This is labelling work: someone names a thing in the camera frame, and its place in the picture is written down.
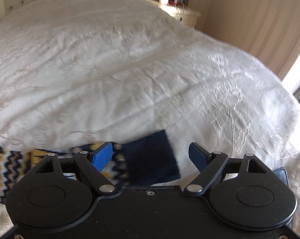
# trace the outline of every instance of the nightstand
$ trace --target nightstand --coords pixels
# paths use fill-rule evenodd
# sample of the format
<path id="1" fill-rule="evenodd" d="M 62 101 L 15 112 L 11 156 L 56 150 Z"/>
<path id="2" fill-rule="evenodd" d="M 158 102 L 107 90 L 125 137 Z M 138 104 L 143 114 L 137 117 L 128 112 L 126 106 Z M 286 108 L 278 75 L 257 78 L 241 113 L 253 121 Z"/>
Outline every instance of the nightstand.
<path id="1" fill-rule="evenodd" d="M 201 14 L 199 12 L 193 11 L 186 7 L 183 9 L 183 7 L 164 5 L 154 0 L 149 0 L 149 1 L 154 5 L 158 6 L 160 9 L 167 12 L 167 14 L 175 18 L 180 23 L 183 23 L 184 25 L 187 25 L 192 28 L 194 28 L 195 24 L 197 23 L 198 17 L 201 17 Z"/>

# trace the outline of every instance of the white bedspread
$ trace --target white bedspread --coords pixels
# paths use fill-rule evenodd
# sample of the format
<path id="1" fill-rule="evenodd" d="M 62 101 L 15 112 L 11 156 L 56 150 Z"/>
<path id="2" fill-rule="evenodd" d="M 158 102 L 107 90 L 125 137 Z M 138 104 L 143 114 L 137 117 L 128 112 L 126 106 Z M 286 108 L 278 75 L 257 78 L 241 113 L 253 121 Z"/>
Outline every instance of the white bedspread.
<path id="1" fill-rule="evenodd" d="M 0 22 L 1 146 L 125 142 L 161 129 L 182 186 L 197 175 L 191 142 L 285 167 L 300 235 L 300 105 L 257 59 L 144 0 L 39 0 Z"/>

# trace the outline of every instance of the metal screw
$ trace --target metal screw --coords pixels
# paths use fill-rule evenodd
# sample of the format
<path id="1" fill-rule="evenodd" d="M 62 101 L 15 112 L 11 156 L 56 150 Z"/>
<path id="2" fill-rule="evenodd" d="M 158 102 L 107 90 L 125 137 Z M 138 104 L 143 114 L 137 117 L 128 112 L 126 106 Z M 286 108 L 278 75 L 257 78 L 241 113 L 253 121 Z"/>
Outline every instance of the metal screw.
<path id="1" fill-rule="evenodd" d="M 198 193 L 201 192 L 203 190 L 203 187 L 201 185 L 198 184 L 190 184 L 187 186 L 187 190 L 193 193 Z"/>
<path id="2" fill-rule="evenodd" d="M 148 196 L 154 196 L 155 192 L 154 191 L 146 191 Z"/>
<path id="3" fill-rule="evenodd" d="M 103 184 L 99 187 L 99 190 L 103 193 L 111 193 L 115 190 L 115 187 L 110 184 Z"/>

